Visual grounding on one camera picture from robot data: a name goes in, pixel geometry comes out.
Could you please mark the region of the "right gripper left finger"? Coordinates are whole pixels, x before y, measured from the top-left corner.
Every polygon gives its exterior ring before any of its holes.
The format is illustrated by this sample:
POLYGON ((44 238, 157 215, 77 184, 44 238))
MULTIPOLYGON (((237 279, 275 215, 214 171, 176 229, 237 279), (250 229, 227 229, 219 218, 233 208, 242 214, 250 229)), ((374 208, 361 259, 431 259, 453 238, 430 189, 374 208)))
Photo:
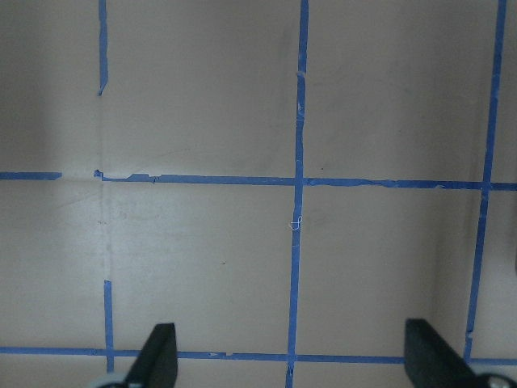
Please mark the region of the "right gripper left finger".
POLYGON ((124 387, 173 388, 179 373, 175 326, 157 324, 124 379, 124 387))

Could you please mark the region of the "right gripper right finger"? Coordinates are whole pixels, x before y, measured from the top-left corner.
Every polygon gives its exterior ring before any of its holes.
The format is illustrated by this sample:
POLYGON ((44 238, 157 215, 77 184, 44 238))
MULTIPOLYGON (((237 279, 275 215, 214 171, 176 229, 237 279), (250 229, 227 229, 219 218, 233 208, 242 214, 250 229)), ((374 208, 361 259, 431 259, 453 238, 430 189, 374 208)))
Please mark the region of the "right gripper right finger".
POLYGON ((466 387, 476 374, 423 318, 405 323, 404 368, 413 387, 466 387))

